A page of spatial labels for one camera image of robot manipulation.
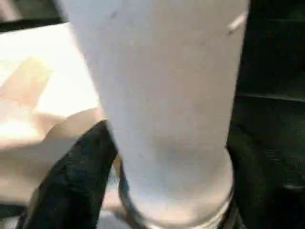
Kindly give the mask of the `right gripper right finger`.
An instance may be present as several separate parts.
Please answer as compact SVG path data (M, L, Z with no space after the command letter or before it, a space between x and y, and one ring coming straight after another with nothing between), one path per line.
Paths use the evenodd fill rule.
M229 149L235 173L235 200L248 229L294 229L295 196L265 156L256 150Z

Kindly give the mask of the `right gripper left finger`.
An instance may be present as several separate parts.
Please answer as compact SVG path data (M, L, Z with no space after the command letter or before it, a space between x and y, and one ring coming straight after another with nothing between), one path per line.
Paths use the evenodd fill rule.
M23 229L95 229L117 149L100 121L50 169L21 217Z

